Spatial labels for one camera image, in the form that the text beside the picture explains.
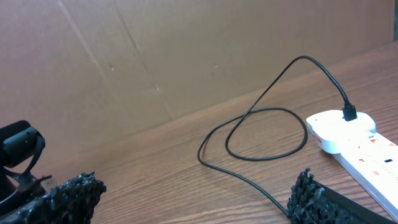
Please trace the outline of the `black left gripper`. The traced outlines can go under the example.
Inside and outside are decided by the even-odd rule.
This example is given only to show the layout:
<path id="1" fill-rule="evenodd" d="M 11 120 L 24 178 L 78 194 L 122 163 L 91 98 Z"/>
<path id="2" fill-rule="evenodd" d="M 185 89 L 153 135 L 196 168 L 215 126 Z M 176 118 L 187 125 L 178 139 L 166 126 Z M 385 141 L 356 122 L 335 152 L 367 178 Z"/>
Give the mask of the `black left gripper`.
<path id="1" fill-rule="evenodd" d="M 46 190 L 41 185 L 52 176 L 37 179 L 31 173 L 23 175 L 1 168 L 1 216 L 27 204 L 36 197 L 42 196 Z"/>

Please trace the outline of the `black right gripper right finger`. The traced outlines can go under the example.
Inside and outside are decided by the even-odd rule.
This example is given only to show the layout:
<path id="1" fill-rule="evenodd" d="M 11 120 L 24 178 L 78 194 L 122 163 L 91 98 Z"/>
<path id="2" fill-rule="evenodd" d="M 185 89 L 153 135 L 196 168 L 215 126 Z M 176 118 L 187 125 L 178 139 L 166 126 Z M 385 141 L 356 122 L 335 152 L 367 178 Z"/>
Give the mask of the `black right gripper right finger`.
<path id="1" fill-rule="evenodd" d="M 307 168 L 299 174 L 287 202 L 287 218 L 294 224 L 394 224 L 362 205 L 314 180 Z"/>

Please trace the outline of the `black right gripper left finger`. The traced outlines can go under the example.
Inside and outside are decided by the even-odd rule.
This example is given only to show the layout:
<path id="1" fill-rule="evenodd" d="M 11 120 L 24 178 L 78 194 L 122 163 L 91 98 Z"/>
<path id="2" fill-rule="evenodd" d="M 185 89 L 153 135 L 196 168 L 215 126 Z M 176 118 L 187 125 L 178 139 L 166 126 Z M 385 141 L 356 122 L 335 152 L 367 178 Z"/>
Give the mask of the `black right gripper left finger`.
<path id="1" fill-rule="evenodd" d="M 33 190 L 16 191 L 1 201 L 1 224 L 90 223 L 106 186 L 95 173 L 81 173 L 46 191 L 41 183 Z"/>

